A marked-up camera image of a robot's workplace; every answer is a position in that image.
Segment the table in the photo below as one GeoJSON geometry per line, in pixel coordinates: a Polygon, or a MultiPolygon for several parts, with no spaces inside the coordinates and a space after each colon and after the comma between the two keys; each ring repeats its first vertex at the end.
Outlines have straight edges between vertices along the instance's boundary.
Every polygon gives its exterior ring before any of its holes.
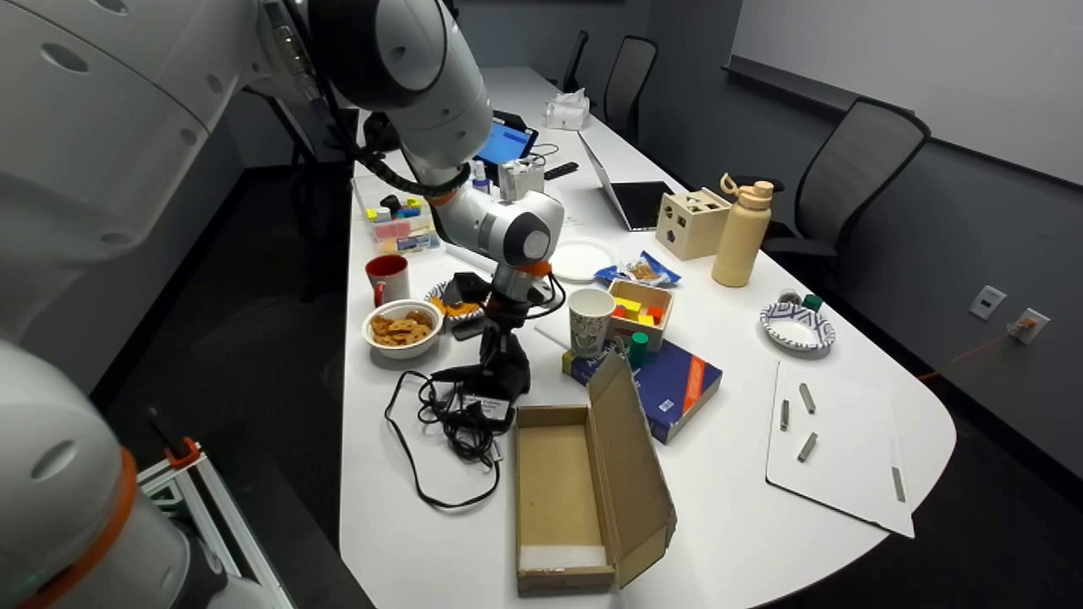
{"type": "MultiPolygon", "coordinates": [[[[493,67],[484,72],[493,109],[525,115],[543,124],[543,109],[554,94],[536,72],[493,67]]],[[[614,179],[666,179],[644,151],[626,145],[602,121],[584,129],[614,179]]],[[[373,595],[377,607],[414,609],[503,609],[503,607],[759,607],[800,593],[870,549],[888,535],[817,507],[802,496],[764,485],[764,445],[775,363],[783,360],[759,336],[759,312],[783,291],[802,291],[770,257],[754,259],[747,289],[719,289],[710,282],[710,257],[678,259],[649,230],[626,233],[598,194],[594,171],[571,132],[543,132],[538,145],[558,145],[552,166],[575,160],[580,171],[549,187],[567,209],[566,241],[593,241],[615,259],[635,257],[644,246],[659,254],[685,273],[673,294],[673,324],[666,338],[702,352],[724,368],[719,397],[687,422],[671,442],[658,445],[673,503],[678,535],[663,561],[644,579],[614,595],[563,595],[517,600],[514,593],[514,485],[503,488],[475,513],[447,518],[429,512],[409,485],[409,468],[381,422],[381,405],[393,394],[395,368],[373,363],[361,342],[361,318],[373,312],[373,294],[361,263],[373,257],[368,227],[359,198],[380,203],[388,187],[377,175],[355,171],[353,249],[350,249],[350,321],[344,321],[344,390],[341,390],[341,558],[373,595]]],[[[409,289],[424,294],[450,271],[469,271],[447,249],[409,257],[409,289]]],[[[826,307],[836,324],[836,347],[821,363],[846,380],[884,382],[906,405],[898,408],[898,440],[904,445],[906,493],[914,503],[926,496],[944,474],[953,449],[953,427],[948,408],[909,371],[904,371],[884,347],[858,336],[849,321],[826,307]]],[[[536,327],[517,332],[531,354],[536,390],[520,403],[584,403],[584,390],[558,371],[558,346],[536,327]]],[[[414,363],[416,368],[464,365],[478,360],[478,346],[452,346],[450,338],[414,363]]],[[[414,454],[424,468],[424,485],[441,496],[467,496],[488,488],[488,474],[464,468],[442,435],[424,434],[414,422],[414,399],[398,399],[395,421],[405,427],[414,454]]]]}

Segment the laptop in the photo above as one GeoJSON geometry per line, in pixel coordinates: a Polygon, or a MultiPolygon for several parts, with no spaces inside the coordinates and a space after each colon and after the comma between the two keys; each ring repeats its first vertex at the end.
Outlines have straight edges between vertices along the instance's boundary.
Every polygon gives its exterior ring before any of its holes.
{"type": "Polygon", "coordinates": [[[598,184],[602,184],[602,194],[605,198],[614,203],[619,222],[626,230],[635,230],[635,227],[654,227],[658,222],[658,209],[659,209],[659,198],[663,194],[673,194],[666,184],[654,179],[654,184],[614,184],[602,160],[594,156],[594,150],[583,139],[580,132],[580,142],[590,156],[590,162],[594,166],[598,171],[598,184]]]}

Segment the black cable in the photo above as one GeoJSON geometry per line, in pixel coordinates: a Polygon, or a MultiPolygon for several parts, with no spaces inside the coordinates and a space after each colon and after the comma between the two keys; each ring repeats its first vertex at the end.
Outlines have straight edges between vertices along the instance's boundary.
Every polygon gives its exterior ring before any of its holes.
{"type": "Polygon", "coordinates": [[[426,493],[424,485],[419,485],[416,460],[414,460],[414,449],[409,449],[409,442],[405,442],[405,434],[398,429],[398,422],[395,422],[395,417],[393,417],[405,374],[414,374],[414,380],[424,382],[424,385],[416,390],[416,399],[424,403],[419,413],[416,413],[419,422],[442,422],[442,417],[447,417],[442,408],[447,408],[452,399],[464,399],[464,397],[452,390],[452,394],[447,397],[447,403],[441,403],[438,385],[432,385],[432,374],[424,374],[424,371],[416,371],[416,368],[403,368],[403,374],[395,380],[395,390],[393,390],[393,399],[388,399],[385,408],[381,408],[381,421],[385,421],[385,422],[393,427],[393,434],[398,435],[398,445],[403,445],[403,454],[405,454],[405,460],[409,460],[409,478],[414,478],[416,496],[426,502],[432,512],[478,507],[481,502],[488,502],[488,496],[500,488],[500,449],[499,449],[493,440],[488,435],[488,445],[484,445],[488,458],[481,458],[481,464],[484,464],[488,469],[493,469],[493,485],[490,485],[488,491],[481,491],[481,493],[475,493],[475,496],[467,496],[467,502],[441,502],[441,496],[426,493]]]}
{"type": "Polygon", "coordinates": [[[552,283],[554,297],[543,312],[536,312],[527,318],[549,318],[567,302],[567,291],[554,273],[549,273],[549,283],[552,283]]]}
{"type": "MultiPolygon", "coordinates": [[[[280,7],[285,7],[287,17],[294,20],[301,43],[310,51],[310,33],[309,33],[299,7],[294,7],[294,2],[280,2],[280,7]]],[[[405,189],[405,194],[416,194],[416,195],[442,195],[442,194],[450,194],[450,189],[458,189],[458,187],[464,187],[464,184],[469,179],[469,166],[467,166],[467,162],[460,166],[460,171],[458,171],[452,179],[447,179],[447,184],[441,184],[441,187],[426,187],[426,184],[414,184],[414,179],[398,175],[395,169],[388,169],[388,166],[381,162],[381,151],[377,151],[377,150],[368,150],[368,145],[359,150],[355,135],[350,132],[344,111],[341,111],[337,98],[335,98],[335,87],[332,87],[332,82],[314,67],[314,62],[310,62],[310,82],[314,82],[319,94],[321,94],[321,98],[328,103],[328,109],[332,109],[332,124],[335,124],[332,132],[335,132],[337,145],[344,150],[344,156],[355,160],[355,162],[361,162],[361,166],[364,166],[373,175],[380,175],[381,184],[388,184],[388,187],[395,187],[395,189],[405,189]]]]}

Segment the blue object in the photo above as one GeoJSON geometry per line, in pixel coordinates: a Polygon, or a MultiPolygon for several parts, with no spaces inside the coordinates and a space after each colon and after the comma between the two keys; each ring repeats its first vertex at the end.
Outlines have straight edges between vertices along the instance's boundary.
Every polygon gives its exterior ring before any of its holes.
{"type": "Polygon", "coordinates": [[[538,139],[538,132],[517,132],[503,121],[493,121],[478,160],[484,160],[488,166],[503,166],[510,160],[525,160],[531,151],[536,139],[538,139]]]}
{"type": "Polygon", "coordinates": [[[615,276],[619,276],[619,266],[615,266],[615,263],[594,271],[594,282],[598,282],[602,289],[608,289],[615,276]]]}
{"type": "Polygon", "coordinates": [[[681,273],[666,263],[659,263],[658,257],[649,257],[646,249],[641,249],[641,257],[649,263],[649,271],[659,276],[659,289],[673,289],[681,283],[681,273]]]}
{"type": "Polygon", "coordinates": [[[635,371],[635,390],[649,435],[671,442],[678,429],[710,399],[721,368],[663,342],[635,371]]]}

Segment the marker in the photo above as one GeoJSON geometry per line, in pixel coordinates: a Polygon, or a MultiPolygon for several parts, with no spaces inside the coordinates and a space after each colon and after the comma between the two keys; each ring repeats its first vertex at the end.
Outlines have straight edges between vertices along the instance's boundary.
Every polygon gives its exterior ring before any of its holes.
{"type": "Polygon", "coordinates": [[[802,394],[802,399],[804,399],[809,417],[817,417],[817,403],[811,403],[811,394],[809,394],[804,382],[800,385],[800,394],[802,394]]]}
{"type": "Polygon", "coordinates": [[[898,496],[901,503],[906,503],[906,491],[904,491],[904,474],[901,474],[901,468],[891,468],[891,479],[893,479],[893,496],[898,496]]]}
{"type": "Polygon", "coordinates": [[[558,175],[567,175],[575,169],[580,169],[580,162],[566,162],[566,166],[549,169],[544,179],[558,179],[558,175]]]}
{"type": "Polygon", "coordinates": [[[790,429],[790,399],[783,399],[783,422],[777,429],[790,429]]]}
{"type": "Polygon", "coordinates": [[[811,449],[817,449],[817,434],[809,434],[809,440],[804,440],[804,445],[800,454],[800,464],[804,464],[811,458],[811,449]]]}

